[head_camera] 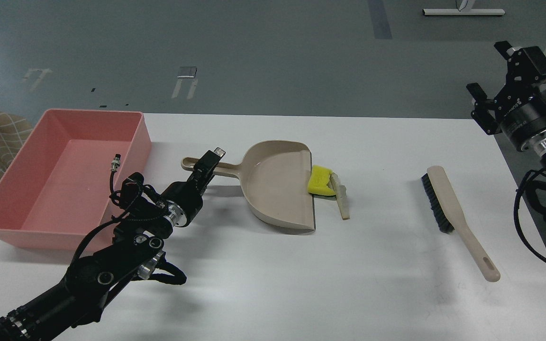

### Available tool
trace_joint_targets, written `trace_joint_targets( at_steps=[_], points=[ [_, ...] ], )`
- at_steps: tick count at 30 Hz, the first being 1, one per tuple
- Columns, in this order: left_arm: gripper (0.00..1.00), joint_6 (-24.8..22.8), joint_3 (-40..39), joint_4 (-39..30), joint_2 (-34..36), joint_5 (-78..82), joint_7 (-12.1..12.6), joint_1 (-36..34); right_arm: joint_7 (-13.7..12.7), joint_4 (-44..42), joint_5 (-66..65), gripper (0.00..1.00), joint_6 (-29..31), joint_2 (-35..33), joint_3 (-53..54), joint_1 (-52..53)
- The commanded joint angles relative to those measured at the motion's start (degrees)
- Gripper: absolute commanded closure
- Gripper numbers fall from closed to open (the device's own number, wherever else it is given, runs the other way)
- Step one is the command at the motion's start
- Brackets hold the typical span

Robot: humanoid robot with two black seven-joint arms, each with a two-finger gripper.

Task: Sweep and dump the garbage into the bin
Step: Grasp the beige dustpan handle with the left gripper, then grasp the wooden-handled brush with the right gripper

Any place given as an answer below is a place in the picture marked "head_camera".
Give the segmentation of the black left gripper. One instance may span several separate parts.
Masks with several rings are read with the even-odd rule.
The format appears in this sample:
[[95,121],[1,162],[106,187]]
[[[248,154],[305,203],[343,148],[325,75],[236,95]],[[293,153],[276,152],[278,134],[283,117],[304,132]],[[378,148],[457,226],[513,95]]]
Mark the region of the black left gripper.
[[161,197],[169,203],[174,226],[186,227],[203,207],[203,194],[214,177],[214,170],[226,151],[221,148],[208,150],[197,161],[188,181],[176,181],[163,191]]

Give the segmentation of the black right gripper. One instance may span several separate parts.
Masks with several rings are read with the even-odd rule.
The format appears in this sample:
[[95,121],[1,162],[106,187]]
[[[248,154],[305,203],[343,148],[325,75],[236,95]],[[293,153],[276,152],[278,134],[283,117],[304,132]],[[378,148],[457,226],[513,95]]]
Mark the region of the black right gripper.
[[508,41],[494,43],[507,63],[505,84],[490,99],[479,83],[468,83],[473,99],[471,117],[487,135],[504,134],[518,152],[546,153],[546,56],[538,46],[517,48]]

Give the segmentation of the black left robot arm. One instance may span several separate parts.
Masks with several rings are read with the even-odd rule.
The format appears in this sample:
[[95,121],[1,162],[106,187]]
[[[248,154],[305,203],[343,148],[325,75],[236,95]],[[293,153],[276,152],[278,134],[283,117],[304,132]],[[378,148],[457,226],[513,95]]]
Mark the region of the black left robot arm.
[[163,193],[132,173],[110,199],[123,212],[90,231],[74,251],[63,278],[0,318],[0,341],[51,341],[69,328],[100,321],[104,309],[132,281],[183,285],[187,277],[165,259],[164,241],[188,226],[225,151],[207,151],[186,181]]

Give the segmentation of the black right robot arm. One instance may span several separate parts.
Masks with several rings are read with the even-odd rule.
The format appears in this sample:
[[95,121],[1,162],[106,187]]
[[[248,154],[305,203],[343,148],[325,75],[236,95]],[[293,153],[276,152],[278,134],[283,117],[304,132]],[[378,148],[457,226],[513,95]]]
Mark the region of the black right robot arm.
[[471,117],[486,134],[505,134],[519,153],[531,150],[537,154],[541,168],[528,170],[520,181],[513,219],[523,244],[546,264],[546,257],[531,246],[519,221],[522,197],[546,220],[546,56],[537,46],[516,47],[508,41],[498,41],[494,48],[507,63],[505,83],[492,98],[480,84],[467,84],[474,106]]

